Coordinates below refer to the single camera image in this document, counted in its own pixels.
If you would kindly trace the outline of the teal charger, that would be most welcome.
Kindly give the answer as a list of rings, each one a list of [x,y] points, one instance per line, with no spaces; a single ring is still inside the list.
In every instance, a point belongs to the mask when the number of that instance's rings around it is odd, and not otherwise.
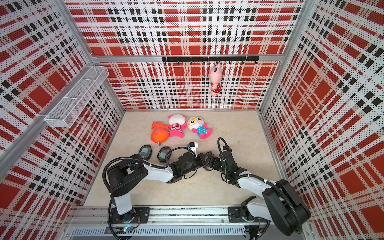
[[[167,157],[167,152],[164,152],[164,151],[159,152],[159,154],[158,154],[158,159],[159,159],[161,162],[165,161],[165,160],[166,160],[166,157]]]
[[[141,149],[140,154],[145,159],[145,158],[149,158],[151,156],[151,152],[152,152],[151,149],[143,148],[143,149]]]

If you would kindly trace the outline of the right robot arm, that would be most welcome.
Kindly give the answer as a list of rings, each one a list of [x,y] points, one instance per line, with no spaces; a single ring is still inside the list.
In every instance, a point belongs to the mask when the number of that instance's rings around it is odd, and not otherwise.
[[[238,218],[246,222],[262,218],[273,222],[286,236],[301,234],[311,212],[291,184],[284,179],[269,181],[238,167],[227,142],[220,137],[217,144],[219,159],[210,168],[221,172],[227,184],[255,194],[241,203]]]

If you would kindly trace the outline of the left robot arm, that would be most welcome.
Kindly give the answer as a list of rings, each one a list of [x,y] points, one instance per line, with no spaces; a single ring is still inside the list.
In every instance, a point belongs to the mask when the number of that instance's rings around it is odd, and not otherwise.
[[[133,207],[131,190],[144,180],[174,184],[191,172],[209,167],[214,159],[212,152],[196,154],[192,147],[183,149],[187,152],[167,166],[151,164],[140,154],[110,161],[103,169],[103,182],[110,195],[108,223],[145,223],[144,215]]]

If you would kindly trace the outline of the teal charger top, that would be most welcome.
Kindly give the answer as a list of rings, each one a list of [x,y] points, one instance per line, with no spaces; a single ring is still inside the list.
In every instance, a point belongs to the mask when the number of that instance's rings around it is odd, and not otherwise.
[[[151,149],[143,148],[143,149],[141,149],[140,154],[145,159],[145,158],[149,158],[151,156],[151,152],[152,152]]]

